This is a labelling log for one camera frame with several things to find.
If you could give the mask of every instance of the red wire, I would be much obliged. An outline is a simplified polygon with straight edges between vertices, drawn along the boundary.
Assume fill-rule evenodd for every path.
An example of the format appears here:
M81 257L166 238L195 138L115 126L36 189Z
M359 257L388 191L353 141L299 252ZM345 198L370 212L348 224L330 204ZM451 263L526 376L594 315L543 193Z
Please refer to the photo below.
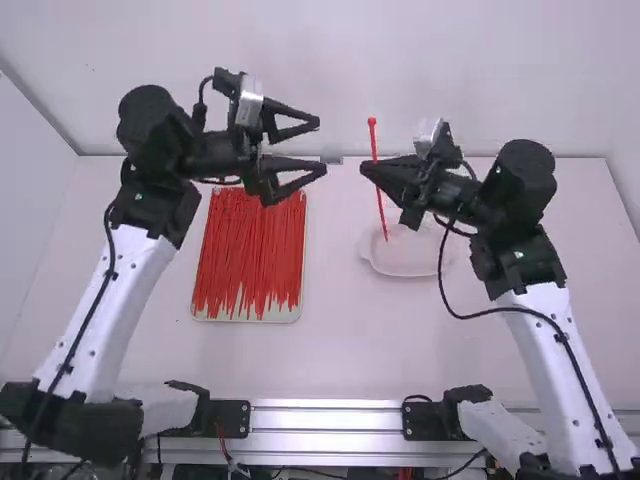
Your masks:
M373 163L378 163L378 146L376 145L376 117L369 117L369 138L371 139L371 157ZM380 221L382 222L382 233L384 239L389 241L389 230L387 230L387 221L384 218L384 211L382 210L382 194L380 188L376 186L376 196L378 197L378 211L380 212Z
M218 440L220 441L220 450L222 451L222 455L224 456L224 459L227 461L227 463L231 463L233 457L231 457L231 454L227 450L227 443L224 439L224 433L222 432L222 427L218 424L218 422L216 422L216 432L218 433Z

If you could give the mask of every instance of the black cable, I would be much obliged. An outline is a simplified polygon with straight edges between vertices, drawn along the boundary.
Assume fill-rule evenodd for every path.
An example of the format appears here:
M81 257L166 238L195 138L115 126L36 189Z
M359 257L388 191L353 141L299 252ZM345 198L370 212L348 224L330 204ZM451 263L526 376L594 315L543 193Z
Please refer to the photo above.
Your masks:
M440 225L441 227L447 228L447 222L445 222L444 220L442 220L438 215L436 215L435 213L433 214L433 219L436 221L436 223L438 225ZM456 235L460 235L461 237L466 237L466 238L471 238L475 235L475 233L471 233L471 232L465 232L463 230L460 230L457 227L451 227L449 230L451 230L453 233L455 233Z
M471 177L472 180L478 180L478 176L476 175L475 170L473 169L473 167L471 167L471 165L469 164L469 162L467 162L466 160L462 160L460 162L460 164L462 165L462 167L467 171L467 173L469 174L469 176ZM447 228L447 222L444 221L442 218L440 218L438 215L436 215L435 213L433 214L433 219L436 221L436 223L438 225L440 225L441 227L445 227ZM466 238L471 238L473 235L475 235L474 233L471 232L465 232L464 230L460 230L457 227L454 227L453 225L451 225L450 230L455 233L456 235L460 235L461 237L466 237Z
M551 328L553 328L553 330L556 332L556 335L554 336L556 341L561 343L567 352L569 361L571 362L573 370L576 373L576 377L578 378L578 383L580 384L580 388L584 393L585 399L587 401L587 405L589 406L589 409L591 410L591 414L593 415L596 430L598 430L598 434L600 435L600 442L602 442L602 446L607 452L607 456L609 457L609 461L611 462L613 472L616 474L616 477L619 480L621 480L622 473L620 471L620 465L618 465L618 461L613 452L613 446L611 445L609 437L607 436L607 432L604 429L602 419L600 418L600 414L598 413L596 404L593 400L593 397L591 396L591 391L589 390L589 386L587 385L587 382L584 379L584 375L582 374L582 370L580 369L580 364L578 363L578 360L575 354L573 353L571 345L569 345L569 339L564 334L562 329L558 326L558 324L554 322L551 318L547 317L545 314L538 312L536 310L532 310L530 308L497 307L497 308L489 308L487 310L482 310L476 313L461 315L454 312L453 309L451 308L451 305L449 305L447 296L444 293L444 285L442 283L442 260L444 257L444 245L447 241L447 237L449 236L449 231L451 231L451 227L453 227L453 224L455 222L456 222L456 219L455 217L453 217L449 220L449 223L447 223L447 227L445 228L444 235L442 236L442 241L440 242L440 250L438 251L438 268L437 268L438 288L440 289L440 296L442 297L442 302L444 303L445 308L447 309L447 311L452 317L457 318L458 320L471 320L472 318L483 317L485 315L490 315L492 313L524 313L526 315L531 315L533 317L536 317L542 320L543 322L547 323L548 325L550 325Z
M447 478L451 478L457 474L459 474L461 471L469 468L469 466L478 458L480 458L481 456L483 456L485 453L487 453L487 449L483 448L482 450L477 451L476 453L473 454L473 456L467 460L466 462L464 462L462 465L460 465L460 467L456 468L454 471L447 473L446 475L443 475L442 477L435 477L435 478L427 478L425 477L424 480L446 480Z
M162 446L160 445L160 434L156 434L156 441L158 443L158 464L160 464L160 468L162 468Z
M204 87L207 86L207 83L213 80L213 75L209 77L204 77L200 82L200 86L198 87L198 103L204 103Z
M67 480L71 475L73 475L78 470L80 470L82 467L84 467L84 465L86 463L87 463L86 460L80 460L73 467L71 467L67 473L65 473L62 477L60 477L60 480Z
M31 451L31 445L32 445L31 438L33 437L34 433L40 426L42 417L44 416L47 406L51 401L51 397L53 396L53 391L56 389L56 387L60 383L60 380L62 380L62 376L65 373L67 373L67 370L69 370L69 367L71 365L71 360L73 359L73 357L76 354L76 351L78 350L78 346L80 345L82 336L87 330L87 327L89 326L89 322L91 321L91 318L95 314L98 308L98 305L100 304L100 301L102 300L102 297L104 296L107 290L107 287L109 286L109 282L111 281L112 277L115 274L116 247L113 242L111 227L109 227L109 214L111 213L112 209L113 209L113 202L107 206L102 218L102 225L104 226L104 231L107 235L107 243L109 244L109 267L105 272L104 279L102 280L102 284L100 285L100 289L98 290L96 297L91 303L91 306L89 307L89 311L87 312L87 315L84 317L84 320L80 325L80 329L78 330L76 337L73 339L73 343L71 344L71 348L69 348L69 352L67 352L67 356L64 358L64 361L58 368L58 372L56 373L56 376L53 378L51 385L49 385L49 388L44 394L44 397L42 398L42 402L40 403L40 406L38 407L38 410L36 411L36 414L33 417L33 421L31 422L31 426L29 427L29 432L26 435L27 438L24 444L24 448L22 450L22 458L20 459L20 466L18 467L19 479L23 478L24 468L29 461L29 452Z
M402 401L402 403L408 401L408 400L424 400L425 402L429 402L432 403L433 400L431 400L429 397L427 397L426 395L420 395L420 394L415 394L415 395L409 395L408 397L405 397L404 400Z
M306 467L285 467L284 470L292 470L294 472L313 473L315 475L320 475L321 477L335 478L336 480L347 480L347 477L343 475L334 475L333 473L325 473L325 472L321 472L320 470L314 470L312 468L306 468Z
M281 467L280 470L278 470L276 473L274 473L273 475L271 475L271 480L276 480L276 478L278 478L280 476L280 474L282 473L282 471L285 469L286 467Z
M206 183L206 184L210 184L210 185L220 185L223 187L228 187L231 185L241 185L242 184L242 179L237 179L237 180L209 180L209 179L204 179L204 178L199 178L197 180L195 180L196 182L199 183Z
M471 177L471 180L477 180L478 179L478 176L476 175L475 170L471 167L469 162L467 162L466 160L462 160L460 162L460 164L462 165L462 168L464 168L467 171L467 173Z

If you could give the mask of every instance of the red stick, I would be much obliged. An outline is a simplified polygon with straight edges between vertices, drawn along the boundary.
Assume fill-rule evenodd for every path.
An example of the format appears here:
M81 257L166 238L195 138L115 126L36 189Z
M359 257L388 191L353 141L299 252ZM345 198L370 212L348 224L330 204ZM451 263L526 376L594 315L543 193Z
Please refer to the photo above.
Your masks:
M369 138L371 139L371 157L373 163L378 163L378 146L376 145L376 117L369 117ZM382 210L382 194L380 188L376 186L376 196L378 197L378 211L380 212L380 221L382 222L382 233L384 239L389 241L389 231L387 230L387 221L384 218L384 211Z

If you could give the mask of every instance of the white tabletop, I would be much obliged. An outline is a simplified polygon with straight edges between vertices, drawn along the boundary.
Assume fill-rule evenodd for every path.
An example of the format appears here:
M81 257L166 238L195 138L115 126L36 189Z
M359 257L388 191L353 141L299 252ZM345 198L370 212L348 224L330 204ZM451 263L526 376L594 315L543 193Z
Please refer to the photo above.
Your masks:
M118 189L121 159L79 162L1 368L28 379L64 329L104 242L101 217ZM374 187L346 158L307 188L303 313L289 325L191 319L209 189L175 261L131 340L124 381L179 379L221 397L401 398L483 383L506 402L534 402L524 366L498 316L448 316L435 279L372 271L357 254L377 219ZM473 158L483 176L492 159ZM569 276L573 309L606 394L640 406L640 247L603 159L563 158L543 224ZM454 309L489 306L463 252L445 276Z

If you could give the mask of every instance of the black mounting clamp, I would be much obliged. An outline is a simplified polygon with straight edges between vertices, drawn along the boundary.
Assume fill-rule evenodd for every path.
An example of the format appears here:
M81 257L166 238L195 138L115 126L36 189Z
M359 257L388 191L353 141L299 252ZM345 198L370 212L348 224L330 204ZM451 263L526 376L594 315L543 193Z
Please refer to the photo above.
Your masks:
M165 382L171 388L194 392L198 403L193 419L183 428L163 432L169 437L247 438L251 430L251 403L248 400L216 400L209 390L186 382Z

